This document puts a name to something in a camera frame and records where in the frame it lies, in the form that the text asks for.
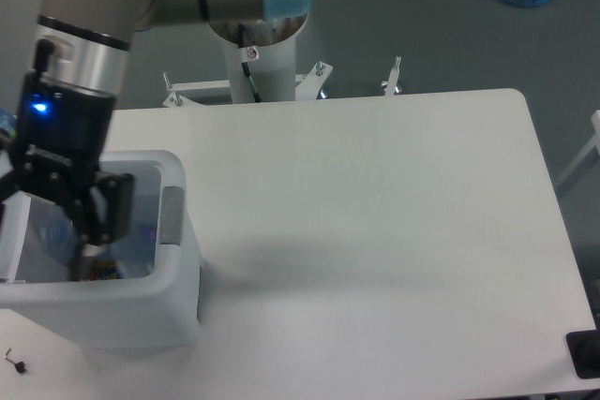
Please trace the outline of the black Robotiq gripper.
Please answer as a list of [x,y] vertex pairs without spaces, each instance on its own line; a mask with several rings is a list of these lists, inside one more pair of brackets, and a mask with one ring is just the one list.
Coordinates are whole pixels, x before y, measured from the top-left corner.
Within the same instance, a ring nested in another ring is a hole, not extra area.
[[79,199],[70,281],[85,277],[87,248],[101,249],[129,231],[135,177],[97,171],[115,104],[113,95],[46,83],[31,71],[23,79],[15,139],[1,130],[1,154],[13,168],[1,176],[1,219],[19,189],[56,204],[64,192]]

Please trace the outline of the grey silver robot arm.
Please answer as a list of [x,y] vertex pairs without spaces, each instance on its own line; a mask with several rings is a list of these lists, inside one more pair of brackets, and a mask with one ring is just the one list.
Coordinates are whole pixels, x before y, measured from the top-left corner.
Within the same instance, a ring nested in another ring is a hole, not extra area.
[[77,241],[68,277],[80,281],[88,250],[123,238],[135,186],[100,167],[136,32],[186,22],[272,22],[301,17],[311,0],[42,0],[36,41],[13,133],[1,149],[10,169],[1,196],[17,192],[59,206]]

